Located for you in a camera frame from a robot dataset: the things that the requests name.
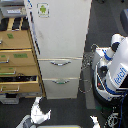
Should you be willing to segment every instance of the grey drawer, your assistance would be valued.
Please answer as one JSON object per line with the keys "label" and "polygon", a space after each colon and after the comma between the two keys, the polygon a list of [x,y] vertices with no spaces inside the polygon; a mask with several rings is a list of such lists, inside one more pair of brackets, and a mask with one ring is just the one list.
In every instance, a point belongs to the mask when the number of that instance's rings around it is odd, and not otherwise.
{"label": "grey drawer", "polygon": [[27,14],[24,8],[24,6],[0,7],[4,17],[25,17]]}
{"label": "grey drawer", "polygon": [[79,77],[82,59],[38,61],[42,78]]}
{"label": "grey drawer", "polygon": [[79,79],[44,79],[47,99],[77,98]]}

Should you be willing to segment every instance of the freezer drawer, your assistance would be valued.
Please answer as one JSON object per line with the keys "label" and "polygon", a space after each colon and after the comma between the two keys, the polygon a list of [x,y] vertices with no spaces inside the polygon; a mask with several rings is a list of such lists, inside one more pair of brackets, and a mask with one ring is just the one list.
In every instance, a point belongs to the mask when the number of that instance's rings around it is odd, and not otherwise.
{"label": "freezer drawer", "polygon": [[13,66],[13,67],[0,67],[0,77],[7,76],[34,76],[38,75],[36,65],[33,66]]}
{"label": "freezer drawer", "polygon": [[9,79],[8,80],[9,82],[0,82],[0,94],[2,94],[2,93],[39,92],[40,91],[38,77],[36,77],[36,80],[30,79],[30,81],[25,81],[25,82],[24,81],[10,82],[11,78],[4,78],[4,79],[5,80]]}
{"label": "freezer drawer", "polygon": [[77,98],[79,79],[43,79],[47,99]]}
{"label": "freezer drawer", "polygon": [[23,49],[31,48],[28,32],[0,31],[0,49]]}
{"label": "freezer drawer", "polygon": [[38,61],[42,78],[80,77],[82,59]]}
{"label": "freezer drawer", "polygon": [[0,66],[35,65],[32,50],[1,50]]}

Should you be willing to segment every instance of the open drawer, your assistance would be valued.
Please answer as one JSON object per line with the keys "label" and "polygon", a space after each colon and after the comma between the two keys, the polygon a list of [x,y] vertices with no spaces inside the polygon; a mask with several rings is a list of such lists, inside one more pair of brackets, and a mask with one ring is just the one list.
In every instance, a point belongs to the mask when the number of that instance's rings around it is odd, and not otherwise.
{"label": "open drawer", "polygon": [[0,50],[0,66],[35,65],[31,49]]}
{"label": "open drawer", "polygon": [[4,77],[0,81],[0,94],[40,92],[38,76]]}
{"label": "open drawer", "polygon": [[15,77],[15,76],[34,76],[38,75],[36,65],[32,66],[5,66],[0,67],[0,77]]}

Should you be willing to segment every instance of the drawer handle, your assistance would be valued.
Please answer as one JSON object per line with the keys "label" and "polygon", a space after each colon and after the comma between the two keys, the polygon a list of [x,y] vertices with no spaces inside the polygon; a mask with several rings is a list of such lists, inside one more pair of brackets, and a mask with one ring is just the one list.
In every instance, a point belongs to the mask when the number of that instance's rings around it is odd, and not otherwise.
{"label": "drawer handle", "polygon": [[69,82],[69,80],[55,80],[55,81],[52,81],[52,82],[54,82],[56,84],[66,84],[66,83]]}
{"label": "drawer handle", "polygon": [[15,75],[16,71],[14,72],[8,72],[8,73],[0,73],[0,75]]}
{"label": "drawer handle", "polygon": [[57,66],[64,66],[64,65],[66,65],[66,64],[69,64],[69,63],[71,63],[71,61],[67,61],[67,62],[64,62],[64,63],[56,63],[55,61],[51,61],[51,64],[54,64],[54,65],[57,65]]}
{"label": "drawer handle", "polygon": [[4,88],[4,86],[1,87],[1,92],[19,92],[19,86],[18,86],[17,90],[6,90],[6,91],[3,91],[3,88]]}
{"label": "drawer handle", "polygon": [[8,62],[9,62],[9,59],[7,59],[7,61],[0,61],[0,64],[8,63]]}

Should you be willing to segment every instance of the wooden panel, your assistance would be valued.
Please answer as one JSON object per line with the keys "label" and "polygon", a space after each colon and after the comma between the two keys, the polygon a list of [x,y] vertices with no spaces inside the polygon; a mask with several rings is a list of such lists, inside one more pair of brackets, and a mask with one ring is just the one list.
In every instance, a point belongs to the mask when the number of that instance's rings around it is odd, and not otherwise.
{"label": "wooden panel", "polygon": [[31,49],[0,51],[0,66],[27,66],[27,65],[35,65],[35,61]]}
{"label": "wooden panel", "polygon": [[25,92],[39,92],[40,87],[37,81],[28,82],[1,82],[0,93],[25,93]]}
{"label": "wooden panel", "polygon": [[0,67],[0,77],[9,76],[35,76],[38,75],[36,65],[34,66],[21,66],[21,67]]}
{"label": "wooden panel", "polygon": [[28,31],[2,31],[0,32],[0,49],[31,48]]}

